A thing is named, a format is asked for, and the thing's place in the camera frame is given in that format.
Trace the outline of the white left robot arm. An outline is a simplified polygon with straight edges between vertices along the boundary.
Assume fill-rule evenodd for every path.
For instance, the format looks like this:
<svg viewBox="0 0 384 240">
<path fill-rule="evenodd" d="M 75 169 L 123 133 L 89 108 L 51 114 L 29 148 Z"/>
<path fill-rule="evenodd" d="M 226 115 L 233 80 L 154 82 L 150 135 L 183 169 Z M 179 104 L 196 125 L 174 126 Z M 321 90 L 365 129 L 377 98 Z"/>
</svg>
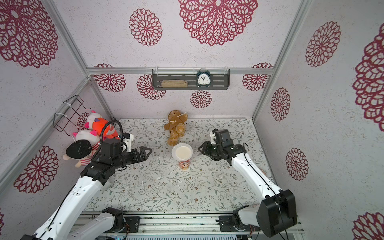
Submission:
<svg viewBox="0 0 384 240">
<path fill-rule="evenodd" d="M 83 169 L 76 184 L 57 210 L 32 235 L 23 240 L 94 240 L 107 231 L 123 231 L 127 227 L 123 211 L 106 208 L 98 217 L 73 231 L 72 227 L 94 195 L 109 187 L 109 178 L 128 165 L 146 161 L 151 148 L 131 149 L 133 135 L 120 132 L 117 139 L 100 139 L 91 162 Z"/>
</svg>

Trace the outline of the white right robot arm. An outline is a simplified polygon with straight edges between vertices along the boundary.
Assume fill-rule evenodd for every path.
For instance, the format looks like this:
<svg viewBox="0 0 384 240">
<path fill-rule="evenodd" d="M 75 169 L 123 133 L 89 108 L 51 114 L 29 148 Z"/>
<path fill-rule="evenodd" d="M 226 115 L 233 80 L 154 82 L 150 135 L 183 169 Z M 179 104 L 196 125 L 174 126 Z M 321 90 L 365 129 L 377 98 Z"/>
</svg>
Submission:
<svg viewBox="0 0 384 240">
<path fill-rule="evenodd" d="M 258 208 L 244 206 L 234 210 L 231 221 L 224 224 L 232 225 L 238 231 L 252 226 L 271 238 L 298 223 L 294 194 L 274 184 L 252 162 L 244 146 L 237 144 L 223 147 L 206 141 L 198 150 L 214 161 L 226 160 L 243 176 L 260 202 Z"/>
</svg>

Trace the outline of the translucent leak-proof paper sheet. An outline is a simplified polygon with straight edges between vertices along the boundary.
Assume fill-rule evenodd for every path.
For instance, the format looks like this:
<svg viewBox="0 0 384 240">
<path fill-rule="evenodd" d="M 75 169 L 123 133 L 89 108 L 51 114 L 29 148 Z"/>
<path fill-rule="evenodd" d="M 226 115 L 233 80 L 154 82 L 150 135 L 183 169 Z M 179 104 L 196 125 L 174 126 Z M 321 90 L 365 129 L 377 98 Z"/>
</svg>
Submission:
<svg viewBox="0 0 384 240">
<path fill-rule="evenodd" d="M 177 159 L 181 161 L 189 160 L 192 154 L 193 154 L 193 151 L 186 146 L 178 147 L 175 151 L 175 155 Z"/>
</svg>

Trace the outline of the paper milk tea cup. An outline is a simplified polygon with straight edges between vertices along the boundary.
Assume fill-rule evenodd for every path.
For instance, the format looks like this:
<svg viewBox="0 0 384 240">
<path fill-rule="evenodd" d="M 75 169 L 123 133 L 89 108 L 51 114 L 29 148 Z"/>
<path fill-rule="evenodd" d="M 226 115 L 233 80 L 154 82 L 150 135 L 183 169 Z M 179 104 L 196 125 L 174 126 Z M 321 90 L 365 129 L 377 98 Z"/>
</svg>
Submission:
<svg viewBox="0 0 384 240">
<path fill-rule="evenodd" d="M 182 170 L 187 170 L 190 167 L 190 159 L 193 156 L 193 149 L 190 145 L 179 143 L 172 149 L 172 157 L 178 162 Z"/>
</svg>

